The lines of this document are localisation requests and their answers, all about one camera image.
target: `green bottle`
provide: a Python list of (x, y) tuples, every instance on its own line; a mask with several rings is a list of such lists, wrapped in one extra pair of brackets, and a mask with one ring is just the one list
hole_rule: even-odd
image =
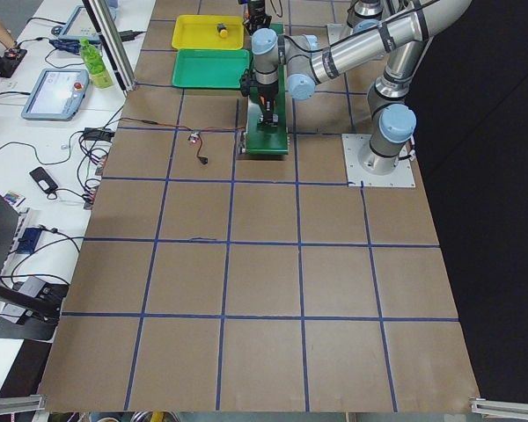
[(106, 69), (106, 65), (99, 55), (98, 49), (85, 39), (80, 39), (80, 56), (90, 73), (90, 79), (98, 88), (107, 88), (112, 86), (112, 78)]

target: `dark background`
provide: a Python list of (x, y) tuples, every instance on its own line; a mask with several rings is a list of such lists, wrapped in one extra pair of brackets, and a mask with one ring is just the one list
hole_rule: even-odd
[(528, 403), (528, 0), (473, 0), (407, 104), (480, 396)]

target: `tablet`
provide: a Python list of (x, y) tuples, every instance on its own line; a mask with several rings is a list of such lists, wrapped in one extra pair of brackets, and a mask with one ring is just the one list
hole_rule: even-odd
[(91, 44), (99, 44), (99, 36), (84, 6), (77, 6), (57, 38), (62, 41), (78, 41), (86, 38)]
[(88, 87), (85, 69), (44, 69), (24, 106), (28, 120), (70, 120)]

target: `white mounting plate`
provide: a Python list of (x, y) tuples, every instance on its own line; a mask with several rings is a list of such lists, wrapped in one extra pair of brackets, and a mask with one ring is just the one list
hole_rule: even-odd
[(346, 25), (343, 24), (326, 24), (326, 33), (328, 34), (328, 44), (332, 45), (341, 38), (341, 32)]
[[(360, 165), (358, 151), (370, 138), (370, 134), (342, 134), (348, 186), (360, 187), (363, 183), (364, 186), (371, 187), (416, 187), (409, 160), (399, 161), (395, 170), (385, 176), (371, 174)], [(407, 147), (403, 147), (400, 154), (408, 154)]]

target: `yellow tray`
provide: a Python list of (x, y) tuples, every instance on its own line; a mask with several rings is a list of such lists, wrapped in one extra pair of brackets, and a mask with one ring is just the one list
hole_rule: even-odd
[[(217, 25), (224, 24), (229, 35), (221, 38)], [(201, 50), (239, 50), (245, 38), (240, 16), (180, 15), (172, 37), (172, 46)]]

